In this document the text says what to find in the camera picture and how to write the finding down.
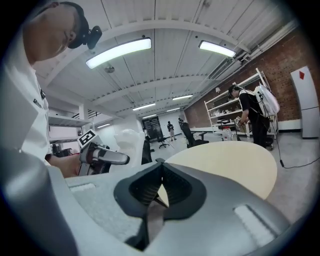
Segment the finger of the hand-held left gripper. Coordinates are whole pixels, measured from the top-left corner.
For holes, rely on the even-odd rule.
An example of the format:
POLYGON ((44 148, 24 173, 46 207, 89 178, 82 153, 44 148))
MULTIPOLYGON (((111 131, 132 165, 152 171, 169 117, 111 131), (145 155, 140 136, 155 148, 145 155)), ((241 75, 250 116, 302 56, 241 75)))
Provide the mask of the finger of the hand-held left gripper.
POLYGON ((101 148, 98 153, 98 160, 111 165, 126 165, 129 163, 130 157, 118 151, 101 148))

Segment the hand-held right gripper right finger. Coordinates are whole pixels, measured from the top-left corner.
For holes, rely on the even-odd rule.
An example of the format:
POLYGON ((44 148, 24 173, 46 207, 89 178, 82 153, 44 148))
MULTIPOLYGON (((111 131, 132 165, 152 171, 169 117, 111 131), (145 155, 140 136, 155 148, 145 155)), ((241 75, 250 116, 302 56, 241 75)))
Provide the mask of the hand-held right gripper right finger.
POLYGON ((177 164, 163 168, 197 179, 206 196, 189 218, 164 221, 148 246, 151 256, 245 256, 290 227, 279 210, 236 181, 177 164))

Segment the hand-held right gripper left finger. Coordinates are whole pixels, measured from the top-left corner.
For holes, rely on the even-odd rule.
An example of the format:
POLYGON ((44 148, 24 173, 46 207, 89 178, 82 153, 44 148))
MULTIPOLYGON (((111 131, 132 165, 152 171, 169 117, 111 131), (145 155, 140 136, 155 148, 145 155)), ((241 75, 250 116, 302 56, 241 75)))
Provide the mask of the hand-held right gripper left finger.
POLYGON ((116 184, 155 163, 109 173, 77 176, 66 179, 66 184, 83 210, 105 232, 125 242, 136 236, 142 220, 125 214, 114 198, 116 184))

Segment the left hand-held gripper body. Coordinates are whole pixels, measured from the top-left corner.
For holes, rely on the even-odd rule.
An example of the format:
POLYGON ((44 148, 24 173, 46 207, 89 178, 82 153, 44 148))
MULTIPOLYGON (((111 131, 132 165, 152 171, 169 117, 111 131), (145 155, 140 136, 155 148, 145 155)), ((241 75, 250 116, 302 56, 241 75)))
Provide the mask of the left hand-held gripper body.
POLYGON ((101 160, 94 158, 94 151, 99 147, 110 149, 106 144, 103 144, 99 135, 92 129, 88 130, 84 135, 77 140, 80 146, 79 160, 81 162, 77 175, 88 176, 108 173, 110 163, 103 163, 101 160))

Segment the white bear-shaped plastic figure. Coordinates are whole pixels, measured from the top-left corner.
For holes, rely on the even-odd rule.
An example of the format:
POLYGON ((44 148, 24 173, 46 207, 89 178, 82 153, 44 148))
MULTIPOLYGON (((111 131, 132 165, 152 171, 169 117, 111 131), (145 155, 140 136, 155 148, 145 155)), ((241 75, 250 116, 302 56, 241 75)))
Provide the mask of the white bear-shaped plastic figure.
POLYGON ((130 170, 142 165, 143 146, 145 134, 132 129, 125 129, 114 135, 119 147, 118 152, 129 156, 129 162, 125 165, 112 165, 111 171, 130 170))

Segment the person's left forearm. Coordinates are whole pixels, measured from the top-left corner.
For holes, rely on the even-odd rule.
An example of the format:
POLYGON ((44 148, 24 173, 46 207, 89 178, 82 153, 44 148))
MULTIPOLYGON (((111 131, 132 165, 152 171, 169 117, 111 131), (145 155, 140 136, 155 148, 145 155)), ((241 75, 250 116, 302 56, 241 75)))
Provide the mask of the person's left forearm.
POLYGON ((47 154, 45 160, 51 165, 60 169, 64 178, 76 177, 81 167, 80 155, 73 154, 64 157, 57 157, 47 154))

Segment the white storage shelving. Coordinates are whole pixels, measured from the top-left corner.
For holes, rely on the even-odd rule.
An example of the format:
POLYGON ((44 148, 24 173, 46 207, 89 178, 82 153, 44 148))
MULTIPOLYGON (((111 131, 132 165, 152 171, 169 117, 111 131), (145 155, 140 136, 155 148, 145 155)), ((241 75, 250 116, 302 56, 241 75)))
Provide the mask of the white storage shelving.
POLYGON ((50 112, 48 134, 51 149, 68 150, 72 155, 79 153, 78 138, 92 127, 93 123, 87 119, 78 119, 50 112))

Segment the round beige table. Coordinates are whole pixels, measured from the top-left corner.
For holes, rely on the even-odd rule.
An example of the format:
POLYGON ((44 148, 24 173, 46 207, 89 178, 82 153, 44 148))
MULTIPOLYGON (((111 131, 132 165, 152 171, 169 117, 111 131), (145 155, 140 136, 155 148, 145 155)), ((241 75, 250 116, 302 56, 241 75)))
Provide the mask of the round beige table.
POLYGON ((166 160, 231 179, 267 199, 277 179, 277 163, 265 148, 245 141, 210 142, 185 149, 166 160))

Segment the dark glass door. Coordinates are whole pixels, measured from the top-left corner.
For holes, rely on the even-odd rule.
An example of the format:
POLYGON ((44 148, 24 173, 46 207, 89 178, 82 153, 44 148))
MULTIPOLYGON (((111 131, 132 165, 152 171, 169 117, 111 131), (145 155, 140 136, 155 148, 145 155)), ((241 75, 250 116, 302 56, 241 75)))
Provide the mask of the dark glass door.
POLYGON ((143 119, 142 126, 147 130, 147 133, 152 140, 157 139, 158 135, 161 134, 161 126, 157 116, 143 119))

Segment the white plastic jug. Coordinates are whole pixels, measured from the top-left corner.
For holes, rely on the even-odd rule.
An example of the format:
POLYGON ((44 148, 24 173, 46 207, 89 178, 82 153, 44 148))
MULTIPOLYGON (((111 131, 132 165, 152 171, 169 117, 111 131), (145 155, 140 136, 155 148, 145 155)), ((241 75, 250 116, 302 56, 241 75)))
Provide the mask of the white plastic jug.
POLYGON ((229 126, 224 126, 222 128, 222 141, 232 141, 233 140, 233 133, 229 126))

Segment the person's white shirt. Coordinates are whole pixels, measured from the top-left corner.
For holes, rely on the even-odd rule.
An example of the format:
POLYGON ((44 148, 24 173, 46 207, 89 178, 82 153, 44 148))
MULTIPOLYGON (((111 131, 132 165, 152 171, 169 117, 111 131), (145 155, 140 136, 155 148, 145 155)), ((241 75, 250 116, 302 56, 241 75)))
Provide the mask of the person's white shirt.
POLYGON ((31 67, 0 70, 0 145, 18 149, 45 165, 51 153, 48 102, 31 67))

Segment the white metal shelf rack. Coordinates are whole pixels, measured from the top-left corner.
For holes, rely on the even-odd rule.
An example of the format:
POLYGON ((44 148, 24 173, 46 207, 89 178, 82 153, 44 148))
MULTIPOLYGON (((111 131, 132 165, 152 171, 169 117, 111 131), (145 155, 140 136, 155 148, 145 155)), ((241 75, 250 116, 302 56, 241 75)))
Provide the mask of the white metal shelf rack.
MULTIPOLYGON (((241 87, 242 89, 254 93, 254 90, 259 84, 265 86, 271 91, 271 87, 267 80, 266 75, 263 71, 259 71, 256 69, 254 75, 245 79, 240 83, 233 82, 232 85, 236 85, 241 87)), ((240 101, 238 98, 229 97, 228 90, 214 98, 204 102, 207 115, 209 117, 210 126, 212 128, 212 132, 216 134, 222 134, 223 127, 229 126, 231 130, 235 130, 235 133, 239 135, 245 135, 250 137, 253 135, 252 126, 250 122, 245 124, 246 131, 241 132, 235 125, 235 119, 237 117, 241 117, 242 108, 240 105, 240 101)), ((277 138, 278 134, 278 115, 270 116, 269 118, 269 129, 267 132, 268 136, 277 138)))

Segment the ceiling air vent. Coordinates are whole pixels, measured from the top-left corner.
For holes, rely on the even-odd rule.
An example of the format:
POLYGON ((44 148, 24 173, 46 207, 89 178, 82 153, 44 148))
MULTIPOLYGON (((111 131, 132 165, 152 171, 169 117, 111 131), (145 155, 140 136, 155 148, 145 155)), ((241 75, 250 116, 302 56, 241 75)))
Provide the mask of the ceiling air vent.
POLYGON ((235 72, 242 66, 241 61, 235 59, 225 59, 221 64, 219 64, 208 76, 210 80, 221 81, 228 77, 230 74, 235 72))

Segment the white refrigerator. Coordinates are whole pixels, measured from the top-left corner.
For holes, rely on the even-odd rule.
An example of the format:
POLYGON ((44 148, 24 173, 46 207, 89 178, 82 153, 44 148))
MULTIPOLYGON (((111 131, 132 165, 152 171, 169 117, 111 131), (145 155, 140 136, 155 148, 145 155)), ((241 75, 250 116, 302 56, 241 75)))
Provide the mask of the white refrigerator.
POLYGON ((320 107, 310 70, 303 66, 290 75, 301 115, 301 136, 303 139, 319 138, 320 107))

